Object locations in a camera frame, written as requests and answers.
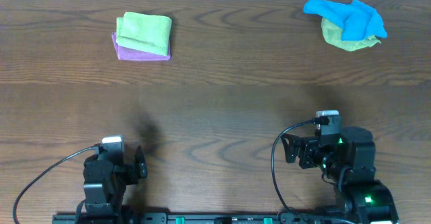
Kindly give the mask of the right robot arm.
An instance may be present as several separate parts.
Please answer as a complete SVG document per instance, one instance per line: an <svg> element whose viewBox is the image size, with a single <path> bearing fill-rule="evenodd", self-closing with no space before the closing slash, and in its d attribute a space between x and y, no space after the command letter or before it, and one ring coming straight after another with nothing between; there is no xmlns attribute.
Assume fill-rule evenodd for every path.
<svg viewBox="0 0 431 224"><path fill-rule="evenodd" d="M286 161L302 169L318 167L333 181L336 205L315 214L298 213L307 223L398 223L390 190L375 178L372 133L360 127L322 126L313 137L284 133Z"/></svg>

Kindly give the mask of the green microfiber cloth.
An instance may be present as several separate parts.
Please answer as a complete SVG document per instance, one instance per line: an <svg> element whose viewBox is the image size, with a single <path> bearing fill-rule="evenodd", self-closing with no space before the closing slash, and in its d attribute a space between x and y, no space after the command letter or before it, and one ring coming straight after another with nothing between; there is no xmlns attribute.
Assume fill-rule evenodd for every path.
<svg viewBox="0 0 431 224"><path fill-rule="evenodd" d="M119 46L168 55L172 20L164 15L125 12L117 18L116 43Z"/></svg>

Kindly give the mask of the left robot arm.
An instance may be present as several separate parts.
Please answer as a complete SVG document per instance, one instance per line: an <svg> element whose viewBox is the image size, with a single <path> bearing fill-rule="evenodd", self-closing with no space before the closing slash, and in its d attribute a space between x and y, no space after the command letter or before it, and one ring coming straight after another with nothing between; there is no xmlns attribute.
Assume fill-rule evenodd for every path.
<svg viewBox="0 0 431 224"><path fill-rule="evenodd" d="M124 163L123 144L97 144L95 153L84 161L85 199L77 206L75 223L140 223L141 215L123 205L128 185L147 177L142 148L135 151L132 164Z"/></svg>

